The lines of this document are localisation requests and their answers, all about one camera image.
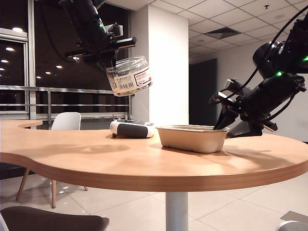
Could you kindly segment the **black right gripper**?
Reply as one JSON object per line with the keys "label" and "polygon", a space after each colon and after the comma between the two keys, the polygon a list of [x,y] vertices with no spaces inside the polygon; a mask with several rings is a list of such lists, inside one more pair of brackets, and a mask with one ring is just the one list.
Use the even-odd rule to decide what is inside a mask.
{"label": "black right gripper", "polygon": [[223,129],[240,117],[241,122],[230,129],[228,136],[261,136],[264,128],[270,131],[277,130],[276,123],[266,120],[270,113],[263,112],[255,98],[249,100],[249,94],[232,100],[221,91],[217,91],[209,99],[209,103],[222,105],[214,130]]}

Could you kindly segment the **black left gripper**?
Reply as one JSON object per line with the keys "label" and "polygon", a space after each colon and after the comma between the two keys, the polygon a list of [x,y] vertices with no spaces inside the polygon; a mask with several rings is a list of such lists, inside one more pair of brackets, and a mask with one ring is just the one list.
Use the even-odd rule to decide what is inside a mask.
{"label": "black left gripper", "polygon": [[116,59],[119,50],[134,47],[135,44],[135,37],[121,40],[112,40],[104,48],[97,49],[96,51],[89,51],[86,49],[68,51],[66,53],[66,57],[79,57],[82,58],[86,63],[97,62],[97,66],[101,70],[106,70],[107,68],[116,66]]}

